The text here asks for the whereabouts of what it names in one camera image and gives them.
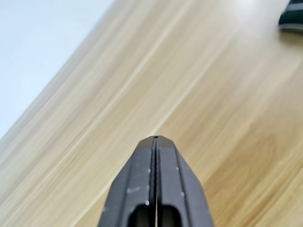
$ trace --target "white wall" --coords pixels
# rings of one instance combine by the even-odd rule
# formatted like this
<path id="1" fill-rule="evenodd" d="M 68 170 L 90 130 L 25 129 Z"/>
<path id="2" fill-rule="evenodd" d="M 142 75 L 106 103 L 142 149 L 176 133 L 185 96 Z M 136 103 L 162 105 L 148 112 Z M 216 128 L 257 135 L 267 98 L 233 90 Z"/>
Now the white wall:
<path id="1" fill-rule="evenodd" d="M 113 0 L 0 0 L 0 138 Z"/>

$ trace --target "light wood grain surface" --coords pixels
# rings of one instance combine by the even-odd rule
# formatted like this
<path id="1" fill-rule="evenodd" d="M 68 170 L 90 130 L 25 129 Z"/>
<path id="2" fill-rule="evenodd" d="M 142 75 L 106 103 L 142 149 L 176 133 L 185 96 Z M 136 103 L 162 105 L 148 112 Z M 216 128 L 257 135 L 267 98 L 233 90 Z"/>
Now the light wood grain surface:
<path id="1" fill-rule="evenodd" d="M 162 134 L 217 227 L 302 227 L 303 36 L 277 30 L 286 4 L 118 0 L 0 141 L 0 226 L 96 226 L 137 142 Z"/>

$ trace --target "black plastic tool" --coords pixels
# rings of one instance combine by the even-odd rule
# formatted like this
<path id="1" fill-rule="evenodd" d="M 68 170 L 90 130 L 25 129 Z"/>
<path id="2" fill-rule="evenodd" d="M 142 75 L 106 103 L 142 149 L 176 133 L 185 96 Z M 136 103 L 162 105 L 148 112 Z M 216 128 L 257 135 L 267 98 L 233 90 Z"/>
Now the black plastic tool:
<path id="1" fill-rule="evenodd" d="M 163 136 L 139 142 L 113 181 L 98 227 L 213 227 L 202 187 Z"/>

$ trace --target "wood grain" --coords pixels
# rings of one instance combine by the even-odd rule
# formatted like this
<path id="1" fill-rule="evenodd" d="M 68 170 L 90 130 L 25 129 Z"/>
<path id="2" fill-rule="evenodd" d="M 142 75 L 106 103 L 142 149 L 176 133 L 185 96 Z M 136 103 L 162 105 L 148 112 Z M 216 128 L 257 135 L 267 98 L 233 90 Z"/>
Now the wood grain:
<path id="1" fill-rule="evenodd" d="M 117 0 L 1 139 L 0 226 L 96 226 L 137 142 L 162 134 L 217 227 L 302 227 L 303 36 L 277 30 L 286 4 Z"/>

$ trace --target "white speck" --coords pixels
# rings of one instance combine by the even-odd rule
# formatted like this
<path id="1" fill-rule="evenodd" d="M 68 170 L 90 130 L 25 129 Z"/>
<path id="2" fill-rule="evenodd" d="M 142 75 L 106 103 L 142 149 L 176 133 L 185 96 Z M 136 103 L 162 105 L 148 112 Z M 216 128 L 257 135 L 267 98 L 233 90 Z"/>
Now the white speck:
<path id="1" fill-rule="evenodd" d="M 136 187 L 136 188 L 128 188 L 126 190 L 127 194 L 131 194 L 131 193 L 134 193 L 134 192 L 137 192 L 140 190 L 140 186 Z"/>

